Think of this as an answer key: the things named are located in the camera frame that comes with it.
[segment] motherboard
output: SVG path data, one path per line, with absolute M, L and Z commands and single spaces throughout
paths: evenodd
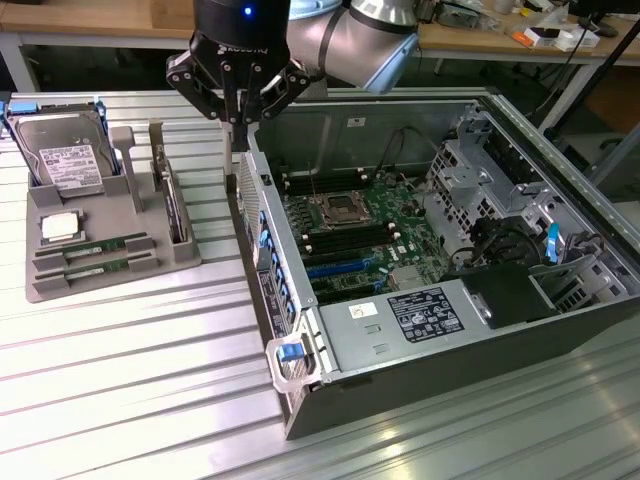
M 283 205 L 321 305 L 422 287 L 448 270 L 443 239 L 425 219 L 424 193 L 403 174 L 291 180 Z

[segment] workbench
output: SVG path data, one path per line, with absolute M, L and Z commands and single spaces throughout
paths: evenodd
M 520 23 L 518 15 L 495 16 L 507 25 Z M 632 23 L 607 20 L 620 35 L 603 38 L 593 50 L 578 51 L 572 64 L 580 68 L 542 122 L 553 126 L 611 53 Z M 149 0 L 48 0 L 44 5 L 0 3 L 0 53 L 19 92 L 37 91 L 24 45 L 59 45 L 186 50 L 191 30 L 156 29 Z M 526 48 L 507 35 L 458 30 L 439 24 L 421 25 L 420 47 L 425 58 L 491 60 L 497 62 L 563 63 L 568 53 L 556 48 Z M 640 65 L 640 41 L 635 41 L 618 65 Z
M 134 129 L 136 171 L 151 160 L 148 120 L 164 122 L 204 264 L 27 303 L 27 168 L 2 134 L 2 478 L 595 479 L 640 468 L 640 321 L 570 355 L 286 442 L 222 186 L 219 125 L 173 92 L 16 99 L 94 95 L 111 126 Z

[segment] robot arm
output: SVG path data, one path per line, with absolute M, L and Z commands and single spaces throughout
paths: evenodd
M 169 58 L 167 80 L 206 118 L 230 123 L 232 150 L 246 151 L 247 125 L 275 117 L 324 74 L 391 89 L 418 42 L 412 4 L 194 0 L 189 50 Z

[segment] power supply label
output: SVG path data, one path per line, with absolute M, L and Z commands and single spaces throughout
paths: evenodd
M 464 330 L 441 288 L 408 293 L 388 301 L 404 338 L 411 343 Z

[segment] table leg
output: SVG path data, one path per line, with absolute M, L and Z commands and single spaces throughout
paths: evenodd
M 0 33 L 0 53 L 11 74 L 13 83 L 18 92 L 36 92 L 38 86 L 34 81 L 34 75 L 29 66 L 29 61 L 24 58 L 20 48 L 22 40 L 17 33 Z
M 551 107 L 551 110 L 549 110 L 549 113 L 540 124 L 538 130 L 544 133 L 547 128 L 553 127 L 556 124 L 556 122 L 576 99 L 576 97 L 580 93 L 580 90 L 584 88 L 589 79 L 593 76 L 594 73 L 596 73 L 598 67 L 600 67 L 599 63 L 590 63 L 580 67 L 580 69 L 576 72 L 576 74 L 567 85 L 567 88 L 565 88 L 562 95 L 560 95 L 558 101 L 554 104 L 553 107 Z

